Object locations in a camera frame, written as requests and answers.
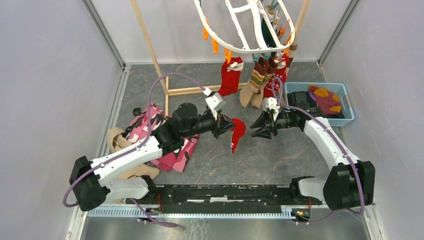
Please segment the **red santa sock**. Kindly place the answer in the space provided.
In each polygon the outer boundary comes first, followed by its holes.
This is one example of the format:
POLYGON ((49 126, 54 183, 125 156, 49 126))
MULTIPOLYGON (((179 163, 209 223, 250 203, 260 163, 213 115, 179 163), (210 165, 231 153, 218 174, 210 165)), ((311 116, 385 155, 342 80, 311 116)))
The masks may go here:
POLYGON ((232 127, 230 130, 232 132, 231 137, 231 152, 234 154, 236 151, 236 148, 239 144, 240 139, 245 135, 246 133, 246 125, 245 123, 238 119, 238 118, 232 118, 231 119, 234 123, 234 127, 232 127))
POLYGON ((244 68, 244 61, 241 57, 232 57, 230 62, 225 61, 221 67, 221 85, 218 93, 228 96, 238 91, 241 72, 244 68))

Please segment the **white oval clip hanger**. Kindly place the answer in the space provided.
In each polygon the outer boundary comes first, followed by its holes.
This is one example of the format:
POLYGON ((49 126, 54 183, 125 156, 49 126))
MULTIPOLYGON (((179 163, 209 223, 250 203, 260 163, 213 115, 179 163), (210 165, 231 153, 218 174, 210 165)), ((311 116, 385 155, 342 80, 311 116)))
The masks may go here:
POLYGON ((210 13, 211 4, 194 1, 195 10, 202 25, 202 37, 211 42, 212 52, 223 52, 226 56, 233 53, 258 55, 287 53, 297 37, 296 20, 289 14, 283 0, 223 0, 223 20, 220 25, 228 24, 228 30, 213 23, 210 13), (267 47, 262 30, 262 19, 267 23, 276 47, 267 47))

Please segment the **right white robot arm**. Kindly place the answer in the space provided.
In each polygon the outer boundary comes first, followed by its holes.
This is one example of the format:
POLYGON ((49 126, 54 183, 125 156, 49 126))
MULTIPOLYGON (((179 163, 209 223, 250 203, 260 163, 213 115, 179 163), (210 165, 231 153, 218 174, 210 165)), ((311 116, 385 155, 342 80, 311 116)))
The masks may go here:
POLYGON ((308 136, 330 170, 325 180, 313 176, 292 179, 289 199, 302 204, 309 197, 324 201, 333 210, 363 214, 373 203, 376 169, 370 161, 362 161, 353 154, 332 129, 329 120, 321 116, 318 107, 302 109, 284 105, 275 97, 265 98, 262 113, 251 125, 252 137, 271 139, 280 129, 300 128, 308 136))

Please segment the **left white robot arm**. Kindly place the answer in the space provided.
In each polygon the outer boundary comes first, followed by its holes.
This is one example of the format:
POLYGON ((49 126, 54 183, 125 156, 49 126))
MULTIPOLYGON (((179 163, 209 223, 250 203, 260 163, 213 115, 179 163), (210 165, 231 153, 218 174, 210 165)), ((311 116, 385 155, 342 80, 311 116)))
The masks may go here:
POLYGON ((184 145, 185 138, 211 132, 215 138, 235 127, 234 121, 221 110, 207 108, 198 114, 192 103, 183 103, 163 124, 138 143, 110 155, 89 160, 85 155, 77 158, 69 178, 63 204, 69 207, 67 197, 73 193, 74 206, 91 211, 107 200, 140 199, 153 203, 157 190, 151 180, 143 177, 120 179, 119 176, 141 164, 166 156, 184 145))

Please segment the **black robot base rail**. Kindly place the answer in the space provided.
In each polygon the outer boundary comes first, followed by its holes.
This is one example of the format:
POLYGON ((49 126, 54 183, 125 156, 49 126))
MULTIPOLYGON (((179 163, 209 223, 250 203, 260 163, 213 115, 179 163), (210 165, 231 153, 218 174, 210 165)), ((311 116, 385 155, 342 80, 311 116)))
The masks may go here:
POLYGON ((163 204, 163 214, 267 214, 282 206, 322 205, 314 197, 296 195, 289 185, 157 185, 137 200, 140 205, 163 204))

